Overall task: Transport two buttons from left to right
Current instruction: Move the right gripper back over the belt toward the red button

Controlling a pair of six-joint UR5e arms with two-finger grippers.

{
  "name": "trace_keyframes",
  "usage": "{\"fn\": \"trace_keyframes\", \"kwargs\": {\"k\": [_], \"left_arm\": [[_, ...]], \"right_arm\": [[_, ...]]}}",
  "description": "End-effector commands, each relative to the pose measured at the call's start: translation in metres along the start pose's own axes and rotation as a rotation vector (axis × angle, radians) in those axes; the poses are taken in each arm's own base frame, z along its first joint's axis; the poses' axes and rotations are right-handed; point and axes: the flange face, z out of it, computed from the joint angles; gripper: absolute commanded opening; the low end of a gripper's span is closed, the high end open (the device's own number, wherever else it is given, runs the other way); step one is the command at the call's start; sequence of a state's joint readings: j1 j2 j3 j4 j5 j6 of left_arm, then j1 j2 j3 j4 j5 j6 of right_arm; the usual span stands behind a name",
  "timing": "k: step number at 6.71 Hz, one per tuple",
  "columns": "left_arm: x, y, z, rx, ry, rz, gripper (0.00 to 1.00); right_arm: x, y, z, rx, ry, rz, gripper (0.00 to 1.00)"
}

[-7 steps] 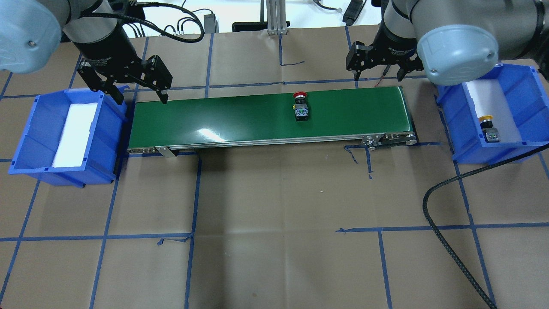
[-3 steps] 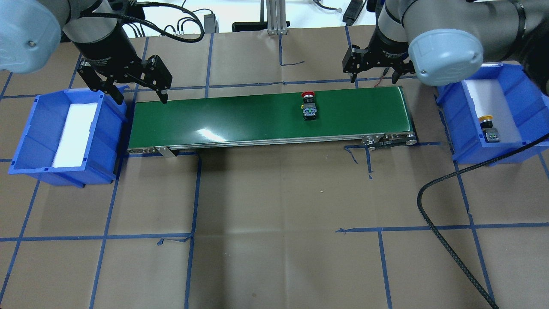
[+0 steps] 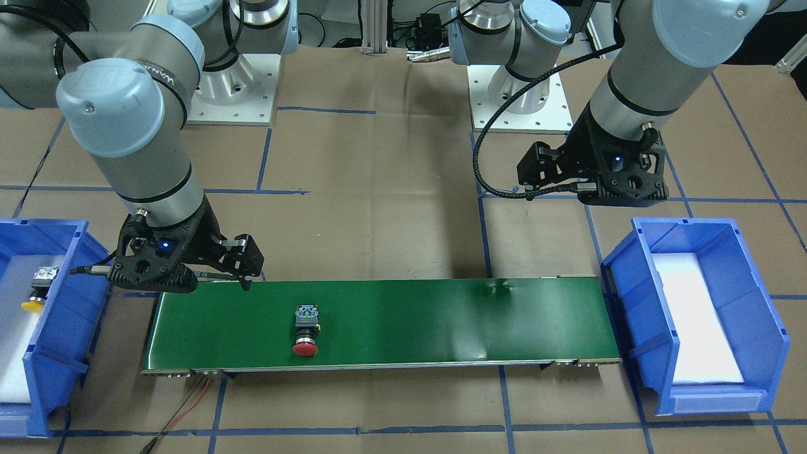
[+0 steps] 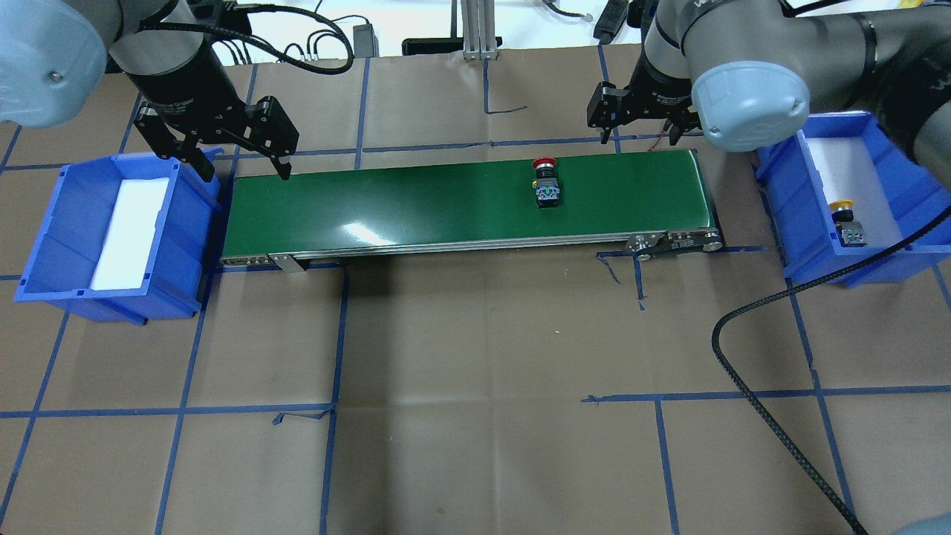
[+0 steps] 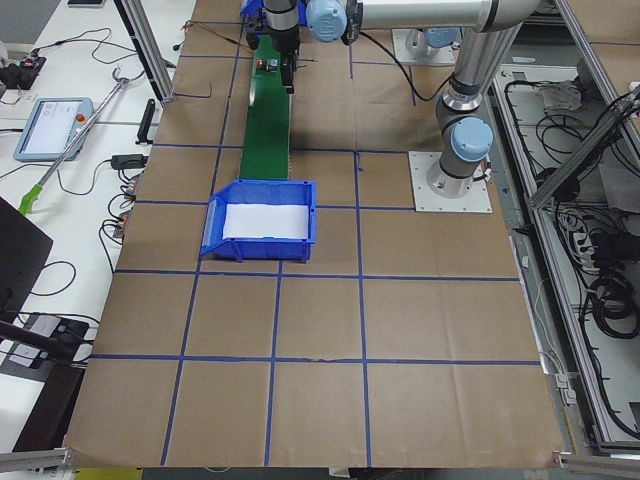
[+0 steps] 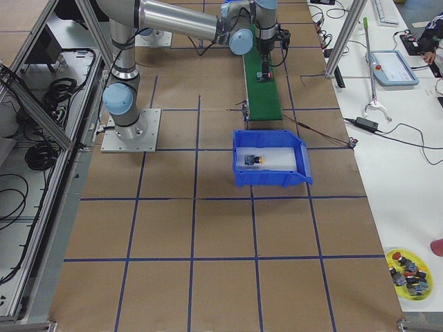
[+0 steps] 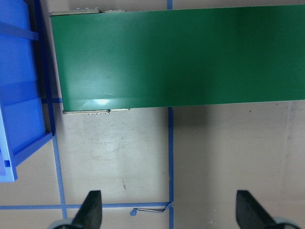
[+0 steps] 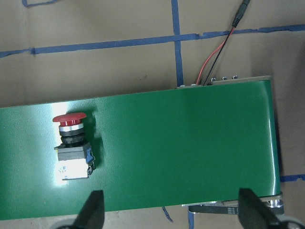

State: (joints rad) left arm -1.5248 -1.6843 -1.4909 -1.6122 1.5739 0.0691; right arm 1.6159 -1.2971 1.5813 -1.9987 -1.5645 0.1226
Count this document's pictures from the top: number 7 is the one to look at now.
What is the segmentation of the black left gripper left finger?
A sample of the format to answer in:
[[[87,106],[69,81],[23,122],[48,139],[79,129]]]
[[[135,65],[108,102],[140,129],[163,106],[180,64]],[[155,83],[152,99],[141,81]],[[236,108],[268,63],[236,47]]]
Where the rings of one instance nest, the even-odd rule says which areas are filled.
[[[74,218],[62,219],[49,225],[50,229],[100,229],[102,225],[102,195],[90,191]]]

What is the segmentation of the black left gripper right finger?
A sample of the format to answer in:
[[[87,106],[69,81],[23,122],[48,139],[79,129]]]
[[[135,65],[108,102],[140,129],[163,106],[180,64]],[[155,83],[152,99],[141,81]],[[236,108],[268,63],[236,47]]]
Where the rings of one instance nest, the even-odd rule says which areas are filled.
[[[238,190],[235,205],[236,222],[241,229],[299,229],[296,223],[273,218],[247,190]]]

